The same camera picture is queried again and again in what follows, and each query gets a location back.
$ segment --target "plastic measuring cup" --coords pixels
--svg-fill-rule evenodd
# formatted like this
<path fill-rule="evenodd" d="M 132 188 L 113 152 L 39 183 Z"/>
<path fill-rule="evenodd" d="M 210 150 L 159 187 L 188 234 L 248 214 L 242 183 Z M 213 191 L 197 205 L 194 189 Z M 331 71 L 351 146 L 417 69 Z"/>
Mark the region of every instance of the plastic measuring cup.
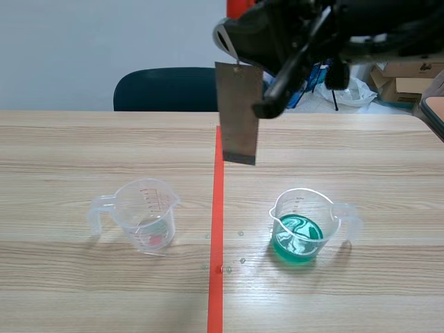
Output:
<path fill-rule="evenodd" d="M 313 189 L 289 189 L 270 210 L 273 218 L 271 241 L 276 252 L 294 262 L 308 262 L 348 222 L 347 240 L 362 228 L 354 205 L 333 203 Z"/>
<path fill-rule="evenodd" d="M 140 179 L 113 195 L 93 199 L 87 220 L 92 233 L 100 235 L 100 213 L 107 212 L 136 248 L 144 253 L 155 253 L 173 239 L 173 209 L 179 200 L 167 183 L 152 178 Z"/>

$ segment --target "gray wall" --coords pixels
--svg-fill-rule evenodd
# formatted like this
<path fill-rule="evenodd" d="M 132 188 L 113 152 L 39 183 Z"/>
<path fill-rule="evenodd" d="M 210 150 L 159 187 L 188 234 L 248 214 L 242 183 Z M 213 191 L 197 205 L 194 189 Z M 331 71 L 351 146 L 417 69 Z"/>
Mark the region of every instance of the gray wall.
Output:
<path fill-rule="evenodd" d="M 0 110 L 112 110 L 139 69 L 232 61 L 225 0 L 0 0 Z"/>

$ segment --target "cardboard box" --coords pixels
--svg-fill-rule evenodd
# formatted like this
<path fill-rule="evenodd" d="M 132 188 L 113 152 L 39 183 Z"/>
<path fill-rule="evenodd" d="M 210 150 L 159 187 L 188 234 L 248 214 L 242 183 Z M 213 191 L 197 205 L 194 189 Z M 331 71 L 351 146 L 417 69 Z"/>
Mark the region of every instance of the cardboard box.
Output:
<path fill-rule="evenodd" d="M 376 67 L 386 78 L 435 78 L 444 71 L 442 62 L 378 62 Z"/>
<path fill-rule="evenodd" d="M 384 77 L 377 68 L 373 68 L 370 77 L 372 80 L 370 86 L 376 87 L 379 99 L 391 106 L 412 108 L 421 98 L 423 85 L 416 82 L 409 84 L 408 80 L 412 79 L 401 80 L 401 87 L 398 87 L 396 78 Z"/>
<path fill-rule="evenodd" d="M 396 90 L 412 94 L 423 94 L 433 83 L 433 78 L 396 78 Z"/>

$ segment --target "wooden table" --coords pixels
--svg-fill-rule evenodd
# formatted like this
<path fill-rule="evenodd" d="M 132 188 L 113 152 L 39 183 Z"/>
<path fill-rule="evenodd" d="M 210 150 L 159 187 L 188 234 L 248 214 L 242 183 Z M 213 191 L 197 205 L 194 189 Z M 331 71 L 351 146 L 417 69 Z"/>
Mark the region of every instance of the wooden table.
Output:
<path fill-rule="evenodd" d="M 206 332 L 217 121 L 0 112 L 0 332 Z M 166 257 L 85 220 L 94 196 L 144 177 L 182 199 Z M 355 203 L 359 240 L 342 230 L 315 262 L 283 264 L 268 209 L 291 187 Z M 225 165 L 224 332 L 442 332 L 442 216 L 444 146 L 418 119 L 262 121 L 257 166 Z"/>

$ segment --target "measuring cup handle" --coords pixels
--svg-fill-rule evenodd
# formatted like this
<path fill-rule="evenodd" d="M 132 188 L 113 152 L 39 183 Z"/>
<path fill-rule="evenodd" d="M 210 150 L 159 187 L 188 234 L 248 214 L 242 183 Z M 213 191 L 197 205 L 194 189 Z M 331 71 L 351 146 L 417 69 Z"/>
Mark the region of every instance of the measuring cup handle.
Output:
<path fill-rule="evenodd" d="M 362 220 L 357 216 L 356 207 L 348 203 L 334 203 L 332 206 L 332 216 L 339 219 L 341 223 L 347 222 L 348 241 L 354 241 L 362 230 Z"/>
<path fill-rule="evenodd" d="M 115 196 L 98 196 L 91 202 L 91 209 L 87 214 L 87 220 L 94 236 L 99 236 L 102 233 L 100 213 L 112 211 L 115 204 Z"/>

